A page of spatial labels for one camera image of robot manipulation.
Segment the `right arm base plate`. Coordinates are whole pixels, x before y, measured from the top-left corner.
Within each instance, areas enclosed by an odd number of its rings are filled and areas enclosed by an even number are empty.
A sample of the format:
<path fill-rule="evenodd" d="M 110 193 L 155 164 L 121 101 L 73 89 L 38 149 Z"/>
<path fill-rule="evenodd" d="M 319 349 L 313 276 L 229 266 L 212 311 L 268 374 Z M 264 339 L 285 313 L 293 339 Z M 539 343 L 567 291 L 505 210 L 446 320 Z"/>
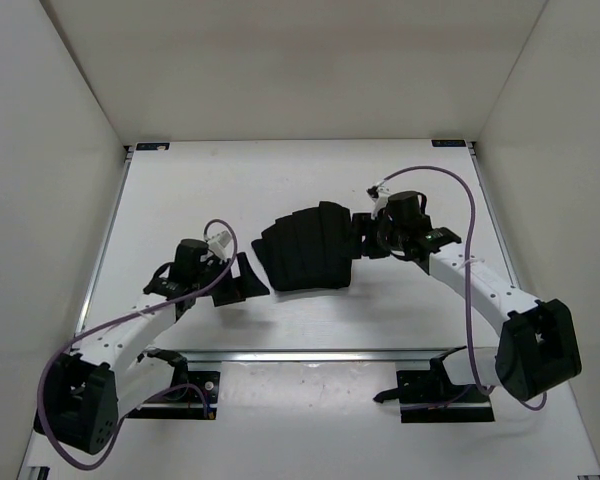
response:
<path fill-rule="evenodd" d="M 473 385 L 452 385 L 425 362 L 398 362 L 396 383 L 378 392 L 373 401 L 399 407 L 403 424 L 491 423 L 492 404 Z"/>

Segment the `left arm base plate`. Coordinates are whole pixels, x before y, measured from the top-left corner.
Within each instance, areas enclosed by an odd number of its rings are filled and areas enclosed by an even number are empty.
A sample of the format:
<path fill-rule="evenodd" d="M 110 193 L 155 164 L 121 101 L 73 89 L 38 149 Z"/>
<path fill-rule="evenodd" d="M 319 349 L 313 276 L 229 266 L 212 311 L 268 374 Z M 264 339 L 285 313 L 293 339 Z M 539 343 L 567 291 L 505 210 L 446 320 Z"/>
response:
<path fill-rule="evenodd" d="M 132 411 L 130 419 L 214 421 L 217 418 L 221 387 L 219 363 L 189 363 L 186 378 L 194 388 L 180 389 L 153 399 Z"/>

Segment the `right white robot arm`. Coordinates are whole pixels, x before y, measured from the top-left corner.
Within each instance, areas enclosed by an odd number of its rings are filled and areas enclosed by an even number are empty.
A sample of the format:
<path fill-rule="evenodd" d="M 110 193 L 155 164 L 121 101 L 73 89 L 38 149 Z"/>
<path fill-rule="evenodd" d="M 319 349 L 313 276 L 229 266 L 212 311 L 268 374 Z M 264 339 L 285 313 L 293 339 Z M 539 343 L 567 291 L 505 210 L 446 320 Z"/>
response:
<path fill-rule="evenodd" d="M 542 301 L 498 276 L 468 253 L 468 243 L 446 227 L 435 228 L 426 213 L 427 198 L 417 191 L 391 194 L 372 187 L 369 213 L 352 223 L 357 258 L 391 256 L 412 262 L 478 312 L 498 337 L 496 347 L 468 340 L 430 361 L 429 391 L 451 400 L 464 385 L 501 387 L 528 401 L 578 376 L 582 361 L 572 314 L 560 300 Z"/>

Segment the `black pleated skirt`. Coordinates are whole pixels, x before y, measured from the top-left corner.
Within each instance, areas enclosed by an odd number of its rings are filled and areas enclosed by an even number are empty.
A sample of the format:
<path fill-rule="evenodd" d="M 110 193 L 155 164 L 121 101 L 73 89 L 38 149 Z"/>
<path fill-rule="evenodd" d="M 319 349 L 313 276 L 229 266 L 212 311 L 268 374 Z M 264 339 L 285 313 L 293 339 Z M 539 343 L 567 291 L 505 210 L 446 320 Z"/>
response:
<path fill-rule="evenodd" d="M 280 217 L 251 242 L 277 292 L 341 289 L 351 284 L 352 218 L 334 202 Z"/>

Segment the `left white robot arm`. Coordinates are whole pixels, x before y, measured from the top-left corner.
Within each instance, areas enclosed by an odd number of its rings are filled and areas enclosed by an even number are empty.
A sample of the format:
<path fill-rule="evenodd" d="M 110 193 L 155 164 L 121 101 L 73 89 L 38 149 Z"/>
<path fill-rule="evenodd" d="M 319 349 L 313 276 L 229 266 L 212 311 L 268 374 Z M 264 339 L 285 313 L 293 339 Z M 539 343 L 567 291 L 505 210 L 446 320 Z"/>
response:
<path fill-rule="evenodd" d="M 224 230 L 183 239 L 161 265 L 130 313 L 80 334 L 44 367 L 35 432 L 54 445 L 95 455 L 117 436 L 122 420 L 148 402 L 208 397 L 190 383 L 186 358 L 155 340 L 209 297 L 216 307 L 268 295 L 234 236 Z"/>

